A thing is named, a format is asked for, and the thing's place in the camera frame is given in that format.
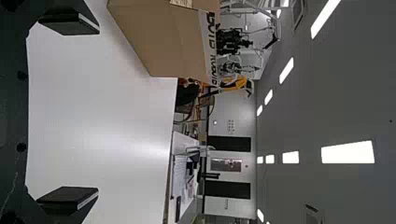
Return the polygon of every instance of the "white wall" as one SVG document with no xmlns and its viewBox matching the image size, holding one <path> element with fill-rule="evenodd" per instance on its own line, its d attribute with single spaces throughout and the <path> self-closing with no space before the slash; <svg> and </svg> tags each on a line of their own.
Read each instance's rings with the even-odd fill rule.
<svg viewBox="0 0 396 224">
<path fill-rule="evenodd" d="M 87 0 L 100 35 L 30 32 L 27 186 L 99 188 L 86 223 L 162 223 L 177 81 L 149 76 L 106 2 Z"/>
<path fill-rule="evenodd" d="M 255 98 L 247 98 L 245 91 L 231 91 L 216 96 L 215 109 L 209 119 L 209 135 L 251 137 L 251 153 L 214 151 L 211 158 L 242 160 L 242 172 L 220 173 L 219 181 L 251 183 L 251 200 L 230 199 L 229 209 L 224 211 L 224 199 L 206 197 L 205 211 L 208 214 L 254 218 L 256 210 L 256 110 Z M 234 120 L 234 133 L 228 133 L 228 119 Z"/>
<path fill-rule="evenodd" d="M 394 5 L 342 1 L 312 41 L 310 26 L 327 0 L 307 2 L 295 34 L 290 13 L 282 13 L 284 40 L 273 50 L 257 98 L 262 104 L 274 88 L 273 101 L 258 118 L 259 155 L 300 150 L 301 164 L 259 166 L 258 207 L 274 224 L 304 223 L 304 203 L 323 209 L 326 223 L 392 223 Z M 279 86 L 291 56 L 294 70 Z M 364 139 L 375 141 L 375 165 L 320 163 L 321 147 Z"/>
</svg>

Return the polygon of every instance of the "white table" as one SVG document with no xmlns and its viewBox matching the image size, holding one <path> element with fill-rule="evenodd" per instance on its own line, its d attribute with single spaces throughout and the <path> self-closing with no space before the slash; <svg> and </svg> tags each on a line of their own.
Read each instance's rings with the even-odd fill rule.
<svg viewBox="0 0 396 224">
<path fill-rule="evenodd" d="M 199 146 L 199 141 L 190 138 L 184 134 L 178 133 L 178 132 L 173 132 L 173 137 L 172 137 L 172 154 L 181 154 L 184 153 L 186 150 L 186 147 L 194 147 L 194 146 Z M 170 179 L 171 179 L 171 188 L 170 190 L 172 191 L 172 172 L 170 173 Z M 197 175 L 198 175 L 198 169 L 194 170 L 194 178 L 193 178 L 193 197 L 188 197 L 188 190 L 183 189 L 184 194 L 186 195 L 185 201 L 181 203 L 180 206 L 180 218 L 183 217 L 189 206 L 191 205 L 192 202 L 194 202 L 194 197 L 196 196 L 197 190 L 198 190 L 198 184 L 197 184 Z M 176 210 L 177 210 L 177 197 L 181 196 L 179 193 L 174 193 L 173 199 L 169 198 L 169 213 L 168 213 L 168 223 L 175 224 L 176 223 Z"/>
</svg>

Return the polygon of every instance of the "sign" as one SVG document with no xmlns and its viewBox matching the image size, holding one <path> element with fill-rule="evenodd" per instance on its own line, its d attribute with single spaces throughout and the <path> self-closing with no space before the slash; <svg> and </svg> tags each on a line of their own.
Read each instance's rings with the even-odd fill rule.
<svg viewBox="0 0 396 224">
<path fill-rule="evenodd" d="M 211 86 L 219 87 L 217 49 L 216 49 L 216 14 L 213 12 L 199 12 L 201 22 L 202 41 L 205 54 L 206 74 L 210 77 Z"/>
</svg>

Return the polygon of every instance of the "ceiling light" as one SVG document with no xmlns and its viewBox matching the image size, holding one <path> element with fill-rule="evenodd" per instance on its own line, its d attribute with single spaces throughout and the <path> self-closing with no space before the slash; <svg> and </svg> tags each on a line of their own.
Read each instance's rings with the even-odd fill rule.
<svg viewBox="0 0 396 224">
<path fill-rule="evenodd" d="M 282 162 L 286 164 L 300 163 L 300 153 L 298 151 L 286 152 L 282 154 Z"/>
<path fill-rule="evenodd" d="M 258 157 L 257 164 L 263 164 L 263 163 L 264 163 L 264 157 Z"/>
<path fill-rule="evenodd" d="M 264 214 L 262 213 L 262 211 L 260 209 L 257 209 L 257 217 L 259 218 L 259 220 L 261 222 L 264 222 Z"/>
<path fill-rule="evenodd" d="M 274 91 L 270 90 L 268 92 L 267 96 L 265 96 L 265 100 L 264 100 L 265 105 L 268 105 L 270 103 L 270 101 L 273 98 L 273 96 L 274 96 Z"/>
<path fill-rule="evenodd" d="M 311 27 L 312 39 L 317 36 L 324 23 L 326 23 L 326 21 L 330 18 L 340 2 L 341 0 L 329 0 L 329 2 L 327 2 L 326 6 L 321 10 L 320 14 Z"/>
<path fill-rule="evenodd" d="M 323 163 L 375 163 L 373 142 L 323 147 L 321 158 Z"/>
<path fill-rule="evenodd" d="M 257 117 L 262 113 L 262 105 L 257 109 Z"/>
<path fill-rule="evenodd" d="M 265 157 L 265 163 L 266 164 L 274 164 L 275 163 L 275 156 L 274 155 L 268 155 Z"/>
<path fill-rule="evenodd" d="M 294 68 L 294 58 L 290 58 L 288 64 L 286 64 L 286 67 L 283 69 L 282 73 L 279 76 L 280 85 L 282 85 L 282 83 L 288 77 L 289 73 L 291 72 L 291 70 L 293 70 L 293 68 Z"/>
</svg>

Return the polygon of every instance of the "black bracket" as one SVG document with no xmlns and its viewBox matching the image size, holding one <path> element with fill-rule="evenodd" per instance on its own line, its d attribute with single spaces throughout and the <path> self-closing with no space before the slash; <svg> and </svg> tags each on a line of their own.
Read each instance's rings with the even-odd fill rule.
<svg viewBox="0 0 396 224">
<path fill-rule="evenodd" d="M 83 0 L 0 0 L 0 224 L 81 223 L 98 199 L 96 191 L 83 207 L 59 218 L 38 204 L 25 187 L 29 150 L 26 37 L 38 21 L 61 35 L 99 34 L 99 22 Z"/>
</svg>

